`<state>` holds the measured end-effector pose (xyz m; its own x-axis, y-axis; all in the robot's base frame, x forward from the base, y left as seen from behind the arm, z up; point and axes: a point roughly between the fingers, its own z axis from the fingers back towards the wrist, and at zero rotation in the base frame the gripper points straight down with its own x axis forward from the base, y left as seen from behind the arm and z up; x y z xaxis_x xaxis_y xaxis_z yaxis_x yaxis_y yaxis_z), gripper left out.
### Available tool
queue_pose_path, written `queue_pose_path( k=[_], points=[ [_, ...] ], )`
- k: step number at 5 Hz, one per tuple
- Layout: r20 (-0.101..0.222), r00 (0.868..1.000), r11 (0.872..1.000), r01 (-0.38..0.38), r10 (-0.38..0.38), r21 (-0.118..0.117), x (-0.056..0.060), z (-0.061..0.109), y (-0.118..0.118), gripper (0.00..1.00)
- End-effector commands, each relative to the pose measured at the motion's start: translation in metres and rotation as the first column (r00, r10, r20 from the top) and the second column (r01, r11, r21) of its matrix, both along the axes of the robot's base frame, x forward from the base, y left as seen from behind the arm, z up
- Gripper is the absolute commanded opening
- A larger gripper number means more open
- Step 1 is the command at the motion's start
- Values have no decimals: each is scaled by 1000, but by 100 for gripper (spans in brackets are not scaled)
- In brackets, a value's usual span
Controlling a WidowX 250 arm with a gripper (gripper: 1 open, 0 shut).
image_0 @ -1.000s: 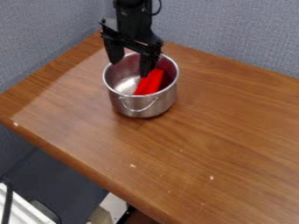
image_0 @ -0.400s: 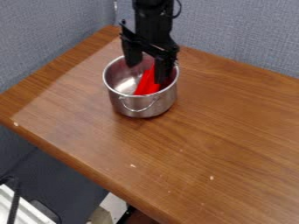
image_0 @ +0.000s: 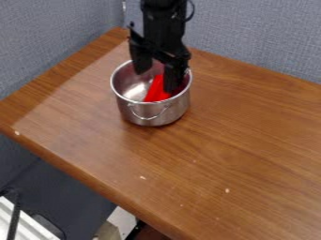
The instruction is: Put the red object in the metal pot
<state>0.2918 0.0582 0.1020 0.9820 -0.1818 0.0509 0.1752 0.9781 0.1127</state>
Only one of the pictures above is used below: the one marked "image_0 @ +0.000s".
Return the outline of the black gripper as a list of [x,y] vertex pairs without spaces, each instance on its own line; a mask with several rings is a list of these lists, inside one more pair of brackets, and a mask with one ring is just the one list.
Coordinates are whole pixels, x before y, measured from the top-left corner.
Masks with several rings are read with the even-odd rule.
[[183,43],[191,0],[140,0],[143,33],[130,22],[130,56],[138,75],[151,69],[151,60],[167,63],[163,74],[163,90],[171,94],[179,87],[189,70],[191,53]]

